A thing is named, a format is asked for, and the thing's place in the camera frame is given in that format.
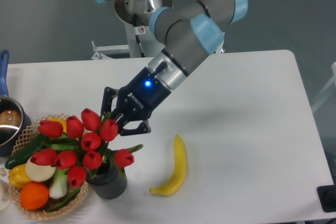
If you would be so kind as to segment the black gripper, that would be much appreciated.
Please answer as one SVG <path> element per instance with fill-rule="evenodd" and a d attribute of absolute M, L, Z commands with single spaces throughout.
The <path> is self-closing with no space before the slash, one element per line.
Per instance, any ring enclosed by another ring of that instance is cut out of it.
<path fill-rule="evenodd" d="M 150 133 L 148 119 L 158 105 L 171 94 L 158 79 L 151 79 L 150 75 L 149 69 L 145 67 L 120 90 L 104 88 L 100 114 L 105 116 L 111 112 L 111 116 L 122 115 L 116 121 L 121 136 Z M 113 109 L 112 101 L 116 97 L 116 108 Z M 132 121 L 141 122 L 134 129 L 126 129 L 125 126 Z"/>

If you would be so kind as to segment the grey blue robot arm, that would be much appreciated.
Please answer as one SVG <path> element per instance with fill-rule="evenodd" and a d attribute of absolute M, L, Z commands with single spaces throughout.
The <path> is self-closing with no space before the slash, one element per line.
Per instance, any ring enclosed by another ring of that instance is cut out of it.
<path fill-rule="evenodd" d="M 181 9 L 165 0 L 96 1 L 114 1 L 124 22 L 148 26 L 164 46 L 126 86 L 105 88 L 101 112 L 108 119 L 100 133 L 109 138 L 149 133 L 152 112 L 209 55 L 219 51 L 224 29 L 248 10 L 248 0 L 196 0 Z"/>

